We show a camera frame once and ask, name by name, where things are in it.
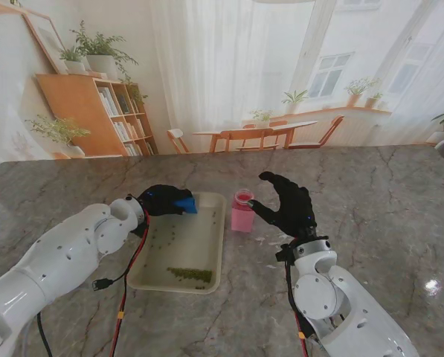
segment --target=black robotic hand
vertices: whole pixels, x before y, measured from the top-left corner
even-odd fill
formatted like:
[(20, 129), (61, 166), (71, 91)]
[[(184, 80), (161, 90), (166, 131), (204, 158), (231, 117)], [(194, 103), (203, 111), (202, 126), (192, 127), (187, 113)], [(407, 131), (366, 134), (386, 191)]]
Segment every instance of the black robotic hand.
[(138, 201), (150, 216), (162, 216), (164, 214), (182, 214), (183, 207), (176, 205), (177, 201), (193, 198), (190, 190), (179, 190), (177, 187), (167, 184), (156, 184), (145, 190)]
[(315, 236), (316, 221), (307, 188), (299, 187), (286, 177), (269, 171), (261, 173), (259, 177), (273, 184), (280, 196), (280, 209), (274, 212), (256, 200), (249, 202), (251, 209), (267, 223), (277, 226), (289, 236), (301, 239), (313, 234)]

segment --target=plastic tray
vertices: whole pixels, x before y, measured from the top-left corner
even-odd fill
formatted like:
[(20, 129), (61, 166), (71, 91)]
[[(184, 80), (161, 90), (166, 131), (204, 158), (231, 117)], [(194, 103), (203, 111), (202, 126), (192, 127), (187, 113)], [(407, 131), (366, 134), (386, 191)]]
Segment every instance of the plastic tray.
[[(220, 284), (227, 201), (218, 193), (193, 193), (197, 214), (151, 217), (147, 240), (127, 276), (134, 289), (209, 294)], [(167, 268), (212, 271), (209, 283), (176, 277)]]

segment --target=sheer curtain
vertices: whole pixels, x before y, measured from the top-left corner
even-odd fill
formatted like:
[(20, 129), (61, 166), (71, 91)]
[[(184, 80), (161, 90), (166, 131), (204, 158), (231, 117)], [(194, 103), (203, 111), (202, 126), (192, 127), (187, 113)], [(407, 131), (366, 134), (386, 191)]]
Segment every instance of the sheer curtain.
[(379, 144), (423, 143), (435, 130), (431, 119), (444, 112), (444, 31), (416, 79), (377, 137)]
[(277, 111), (295, 71), (312, 3), (152, 0), (152, 23), (172, 128), (195, 152), (197, 131), (241, 127)]

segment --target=blue sponge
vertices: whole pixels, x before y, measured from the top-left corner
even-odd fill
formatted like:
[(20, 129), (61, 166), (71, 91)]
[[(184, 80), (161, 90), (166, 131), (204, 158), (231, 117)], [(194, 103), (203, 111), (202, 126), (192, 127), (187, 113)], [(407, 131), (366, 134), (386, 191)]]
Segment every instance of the blue sponge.
[(181, 199), (180, 201), (175, 201), (174, 205), (184, 208), (184, 211), (186, 213), (197, 213), (197, 207), (195, 206), (195, 199), (193, 197), (189, 197), (188, 199)]

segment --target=picture frame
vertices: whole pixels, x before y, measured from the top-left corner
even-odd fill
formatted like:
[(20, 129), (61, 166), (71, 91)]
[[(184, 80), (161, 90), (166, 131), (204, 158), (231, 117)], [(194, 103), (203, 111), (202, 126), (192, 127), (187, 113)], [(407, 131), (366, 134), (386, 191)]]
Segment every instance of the picture frame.
[(67, 74), (66, 65), (59, 58), (60, 51), (65, 50), (65, 46), (50, 17), (29, 9), (25, 9), (22, 15), (55, 72)]

